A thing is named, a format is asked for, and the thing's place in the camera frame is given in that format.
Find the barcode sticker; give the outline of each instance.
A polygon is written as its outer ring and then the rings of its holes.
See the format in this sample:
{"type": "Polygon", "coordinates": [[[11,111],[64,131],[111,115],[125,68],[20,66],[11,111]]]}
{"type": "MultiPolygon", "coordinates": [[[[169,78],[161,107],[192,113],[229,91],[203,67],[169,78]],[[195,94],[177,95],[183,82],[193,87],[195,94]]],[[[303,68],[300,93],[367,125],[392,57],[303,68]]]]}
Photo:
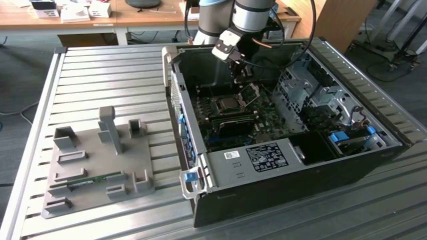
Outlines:
{"type": "Polygon", "coordinates": [[[237,151],[229,151],[224,153],[225,159],[233,159],[233,158],[239,158],[239,152],[237,151]]]}
{"type": "Polygon", "coordinates": [[[104,27],[104,26],[112,26],[112,23],[96,23],[93,24],[95,27],[104,27]]]}

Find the gray floor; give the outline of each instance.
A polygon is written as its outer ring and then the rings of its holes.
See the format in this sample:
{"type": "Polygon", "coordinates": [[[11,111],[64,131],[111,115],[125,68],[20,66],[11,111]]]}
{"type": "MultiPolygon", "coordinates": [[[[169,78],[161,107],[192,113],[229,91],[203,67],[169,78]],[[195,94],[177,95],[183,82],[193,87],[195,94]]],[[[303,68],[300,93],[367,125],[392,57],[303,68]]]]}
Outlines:
{"type": "MultiPolygon", "coordinates": [[[[378,25],[386,9],[375,10],[368,17],[368,24],[378,25]]],[[[395,20],[402,14],[395,13],[390,23],[384,28],[384,33],[391,28],[395,20]]],[[[416,22],[411,22],[396,38],[396,42],[403,42],[410,34],[416,22]]],[[[175,32],[159,32],[152,43],[168,43],[175,32]]],[[[147,32],[136,36],[144,42],[149,42],[155,37],[155,32],[147,32]]],[[[184,40],[184,35],[179,34],[179,40],[184,40]]],[[[414,41],[414,48],[427,39],[427,29],[422,31],[414,41]]],[[[5,47],[0,48],[0,112],[20,110],[24,106],[36,102],[40,97],[45,75],[49,68],[53,48],[61,46],[56,36],[9,37],[5,47]]],[[[382,61],[382,58],[362,48],[348,52],[347,57],[356,66],[366,71],[366,67],[382,61]]],[[[402,104],[418,120],[427,125],[427,72],[422,65],[403,78],[395,82],[376,82],[387,91],[391,97],[402,104]]],[[[372,73],[383,78],[391,79],[406,73],[407,67],[402,67],[396,72],[387,73],[387,66],[378,66],[372,73]]],[[[27,111],[25,115],[33,118],[36,108],[27,111]]],[[[23,156],[27,137],[31,130],[29,124],[19,115],[0,116],[3,130],[0,131],[0,184],[15,181],[16,172],[23,156]]],[[[8,204],[11,187],[0,187],[0,222],[8,204]]]]}

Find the motherboard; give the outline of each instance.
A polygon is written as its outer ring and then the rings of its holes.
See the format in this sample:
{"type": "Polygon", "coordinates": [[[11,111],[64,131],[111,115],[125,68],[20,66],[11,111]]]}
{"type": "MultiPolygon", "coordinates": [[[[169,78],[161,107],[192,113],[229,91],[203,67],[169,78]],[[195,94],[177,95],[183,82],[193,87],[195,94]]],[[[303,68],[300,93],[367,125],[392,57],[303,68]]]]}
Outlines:
{"type": "Polygon", "coordinates": [[[191,100],[208,152],[284,138],[286,119],[278,115],[271,90],[250,83],[235,94],[197,96],[191,100]]]}

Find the blue latch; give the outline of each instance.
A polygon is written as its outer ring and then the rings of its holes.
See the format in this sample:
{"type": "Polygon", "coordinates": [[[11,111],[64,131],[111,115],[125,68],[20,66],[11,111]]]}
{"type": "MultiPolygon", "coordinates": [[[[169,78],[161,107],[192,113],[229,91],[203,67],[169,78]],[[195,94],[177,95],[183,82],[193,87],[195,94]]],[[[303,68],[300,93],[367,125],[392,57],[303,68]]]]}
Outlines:
{"type": "Polygon", "coordinates": [[[338,132],[334,132],[334,133],[331,134],[331,139],[332,139],[332,141],[336,143],[336,142],[339,142],[339,141],[348,140],[350,137],[347,136],[346,132],[338,131],[338,132]]]}
{"type": "Polygon", "coordinates": [[[191,183],[199,180],[199,176],[196,172],[187,172],[184,174],[184,181],[185,183],[191,183]]]}
{"type": "Polygon", "coordinates": [[[179,122],[180,124],[184,124],[184,123],[185,123],[185,118],[184,118],[184,114],[183,114],[183,113],[179,115],[177,122],[179,122]]]}
{"type": "Polygon", "coordinates": [[[367,131],[368,131],[368,133],[372,135],[374,133],[376,133],[376,130],[375,130],[375,128],[372,127],[372,126],[368,126],[367,127],[367,131]]]}

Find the sticker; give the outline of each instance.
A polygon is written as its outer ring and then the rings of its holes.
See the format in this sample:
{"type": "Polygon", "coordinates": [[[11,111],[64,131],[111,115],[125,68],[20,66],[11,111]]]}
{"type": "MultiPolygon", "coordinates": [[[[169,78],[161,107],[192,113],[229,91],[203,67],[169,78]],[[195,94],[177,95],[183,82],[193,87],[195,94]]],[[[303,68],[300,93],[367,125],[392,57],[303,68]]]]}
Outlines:
{"type": "Polygon", "coordinates": [[[290,165],[276,143],[250,147],[246,151],[259,173],[290,165]]]}
{"type": "Polygon", "coordinates": [[[224,153],[225,159],[239,158],[240,154],[237,151],[229,151],[224,153]]]}
{"type": "Polygon", "coordinates": [[[112,23],[96,23],[93,24],[95,27],[103,27],[103,26],[113,26],[112,23]]]}

